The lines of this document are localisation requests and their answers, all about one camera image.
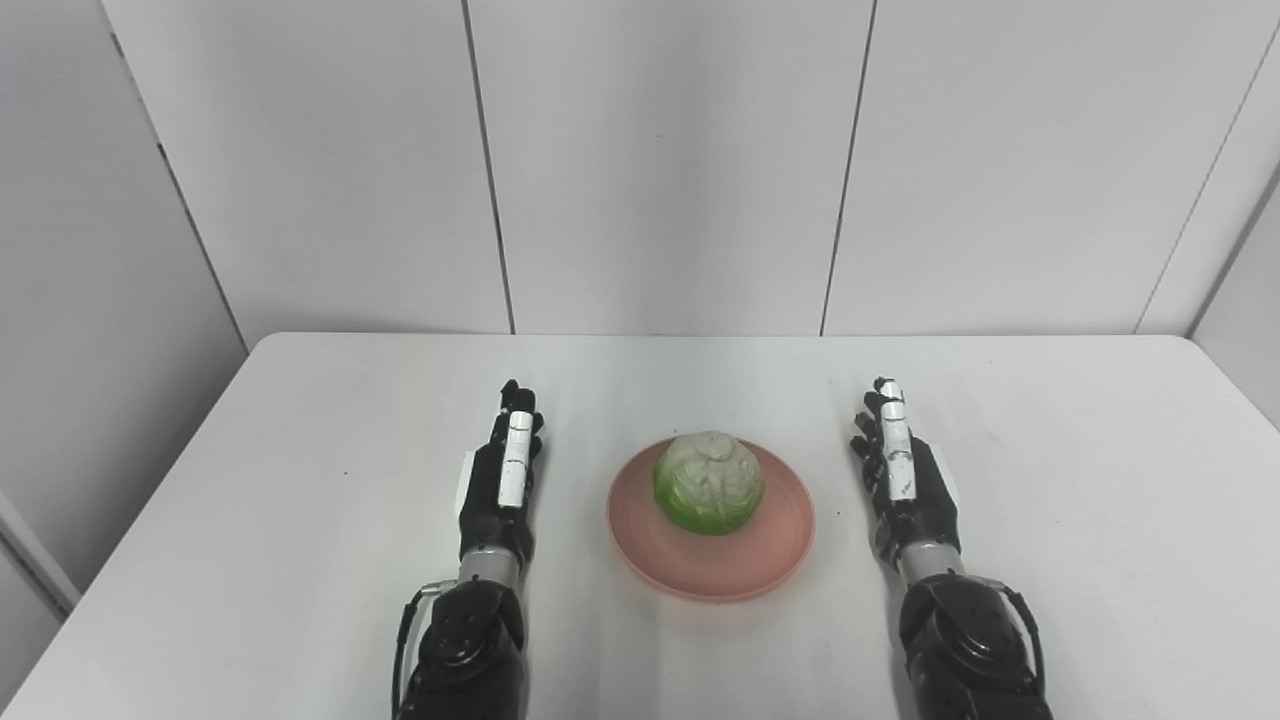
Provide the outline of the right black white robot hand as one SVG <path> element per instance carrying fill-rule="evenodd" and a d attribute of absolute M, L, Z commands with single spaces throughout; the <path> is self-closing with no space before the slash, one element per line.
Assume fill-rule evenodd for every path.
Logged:
<path fill-rule="evenodd" d="M 850 446 L 874 514 L 876 553 L 908 584 L 964 574 L 957 506 L 932 447 L 914 433 L 901 386 L 878 377 L 863 404 Z"/>

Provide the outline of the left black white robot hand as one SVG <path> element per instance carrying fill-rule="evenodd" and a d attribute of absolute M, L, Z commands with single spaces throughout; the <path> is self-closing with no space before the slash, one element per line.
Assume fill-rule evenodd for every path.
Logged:
<path fill-rule="evenodd" d="M 467 491 L 458 514 L 460 557 L 499 550 L 522 569 L 532 559 L 530 527 L 536 475 L 532 468 L 543 450 L 544 416 L 536 393 L 509 379 L 489 441 L 472 455 Z"/>

